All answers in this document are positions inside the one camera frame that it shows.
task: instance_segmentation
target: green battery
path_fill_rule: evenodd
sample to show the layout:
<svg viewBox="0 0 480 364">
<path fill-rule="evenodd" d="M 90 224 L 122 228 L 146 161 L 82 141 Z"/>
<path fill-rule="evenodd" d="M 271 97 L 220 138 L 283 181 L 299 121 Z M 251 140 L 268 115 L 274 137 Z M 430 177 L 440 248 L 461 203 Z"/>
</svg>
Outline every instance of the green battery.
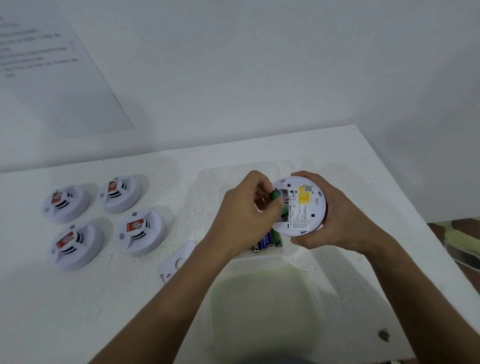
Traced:
<svg viewBox="0 0 480 364">
<path fill-rule="evenodd" d="M 279 196 L 280 196 L 280 192 L 276 188 L 274 188 L 273 191 L 270 193 L 270 198 L 272 199 L 272 201 L 275 200 Z M 283 217 L 288 216 L 288 209 L 286 207 L 283 208 L 282 216 Z"/>
<path fill-rule="evenodd" d="M 272 237 L 273 237 L 273 242 L 275 243 L 275 246 L 282 246 L 282 238 L 280 237 L 280 234 L 276 232 L 275 230 L 272 229 Z"/>
</svg>

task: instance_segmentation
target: clear plastic container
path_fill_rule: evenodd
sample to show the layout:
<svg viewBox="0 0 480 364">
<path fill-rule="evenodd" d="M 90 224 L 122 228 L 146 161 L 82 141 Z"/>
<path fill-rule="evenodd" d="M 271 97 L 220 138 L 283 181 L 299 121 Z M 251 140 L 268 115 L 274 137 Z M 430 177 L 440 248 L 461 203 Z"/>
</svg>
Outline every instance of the clear plastic container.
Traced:
<svg viewBox="0 0 480 364">
<path fill-rule="evenodd" d="M 282 258 L 230 263 L 204 305 L 206 344 L 225 361 L 307 355 L 324 320 L 318 284 Z"/>
</svg>

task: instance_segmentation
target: right hand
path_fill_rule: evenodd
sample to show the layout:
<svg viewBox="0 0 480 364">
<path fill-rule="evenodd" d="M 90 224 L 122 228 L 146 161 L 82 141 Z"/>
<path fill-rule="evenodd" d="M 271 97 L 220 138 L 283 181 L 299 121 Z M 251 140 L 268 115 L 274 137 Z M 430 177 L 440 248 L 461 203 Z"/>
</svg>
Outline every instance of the right hand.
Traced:
<svg viewBox="0 0 480 364">
<path fill-rule="evenodd" d="M 328 183 L 323 177 L 307 171 L 292 173 L 292 176 L 308 178 L 320 187 L 327 202 L 324 225 L 317 231 L 292 237 L 292 243 L 307 249 L 323 245 L 336 245 L 368 255 L 394 239 L 371 221 L 345 194 Z"/>
</svg>

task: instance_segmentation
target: sticker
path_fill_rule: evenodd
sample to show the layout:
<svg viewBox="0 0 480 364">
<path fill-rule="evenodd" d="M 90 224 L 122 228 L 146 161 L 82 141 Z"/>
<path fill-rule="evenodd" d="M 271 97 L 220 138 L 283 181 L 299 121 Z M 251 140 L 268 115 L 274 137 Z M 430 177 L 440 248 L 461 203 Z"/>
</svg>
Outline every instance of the sticker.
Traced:
<svg viewBox="0 0 480 364">
<path fill-rule="evenodd" d="M 55 191 L 52 196 L 51 205 L 57 204 L 61 201 L 61 191 Z"/>
<path fill-rule="evenodd" d="M 308 230 L 308 204 L 292 203 L 288 208 L 290 209 L 288 221 L 290 229 Z"/>
<path fill-rule="evenodd" d="M 117 190 L 117 184 L 118 184 L 118 180 L 116 181 L 110 181 L 108 183 L 108 192 L 113 192 L 113 191 L 116 191 Z"/>
<path fill-rule="evenodd" d="M 140 220 L 129 222 L 127 224 L 127 232 L 136 230 L 136 229 L 141 229 L 143 225 L 144 225 L 144 219 L 142 218 Z"/>
<path fill-rule="evenodd" d="M 68 244 L 69 241 L 73 240 L 73 236 L 75 233 L 73 231 L 69 232 L 67 235 L 65 235 L 63 238 L 58 240 L 55 245 L 57 246 L 58 249 L 63 248 L 65 245 Z"/>
<path fill-rule="evenodd" d="M 312 194 L 312 186 L 300 186 L 299 187 L 299 204 L 309 204 L 311 194 Z"/>
</svg>

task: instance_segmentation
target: white smoke detector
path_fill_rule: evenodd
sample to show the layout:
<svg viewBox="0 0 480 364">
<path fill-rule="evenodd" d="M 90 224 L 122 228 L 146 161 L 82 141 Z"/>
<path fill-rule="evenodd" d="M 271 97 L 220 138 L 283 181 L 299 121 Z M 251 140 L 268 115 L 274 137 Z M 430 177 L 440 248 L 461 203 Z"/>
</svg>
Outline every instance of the white smoke detector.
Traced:
<svg viewBox="0 0 480 364">
<path fill-rule="evenodd" d="M 167 283 L 170 278 L 180 269 L 180 267 L 185 263 L 185 260 L 188 259 L 190 254 L 197 246 L 197 242 L 188 240 L 180 248 L 178 248 L 174 253 L 165 259 L 158 266 L 156 273 L 160 277 L 163 283 Z"/>
<path fill-rule="evenodd" d="M 148 208 L 128 214 L 117 227 L 115 239 L 122 250 L 140 256 L 152 252 L 165 238 L 167 225 L 162 217 Z"/>
<path fill-rule="evenodd" d="M 326 201 L 320 187 L 297 176 L 283 178 L 272 185 L 285 200 L 285 213 L 273 224 L 274 230 L 286 236 L 300 236 L 321 226 Z"/>
<path fill-rule="evenodd" d="M 109 214 L 126 210 L 138 201 L 142 186 L 132 176 L 119 176 L 105 183 L 98 192 L 98 203 Z"/>
<path fill-rule="evenodd" d="M 54 224 L 79 217 L 90 204 L 90 194 L 79 185 L 65 186 L 49 195 L 42 204 L 42 216 Z"/>
<path fill-rule="evenodd" d="M 47 260 L 60 270 L 77 270 L 95 258 L 102 243 L 103 231 L 92 223 L 71 225 L 50 243 Z"/>
</svg>

